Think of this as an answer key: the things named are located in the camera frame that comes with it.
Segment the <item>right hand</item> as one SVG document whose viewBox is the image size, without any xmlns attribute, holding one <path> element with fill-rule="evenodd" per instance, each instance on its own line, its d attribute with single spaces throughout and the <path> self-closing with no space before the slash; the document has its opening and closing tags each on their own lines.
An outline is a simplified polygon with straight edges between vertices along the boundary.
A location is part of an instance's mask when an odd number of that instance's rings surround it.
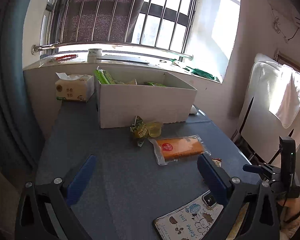
<svg viewBox="0 0 300 240">
<path fill-rule="evenodd" d="M 278 204 L 282 207 L 286 207 L 284 216 L 286 220 L 290 219 L 300 212 L 300 198 L 289 198 L 287 200 L 282 199 L 278 201 Z"/>
</svg>

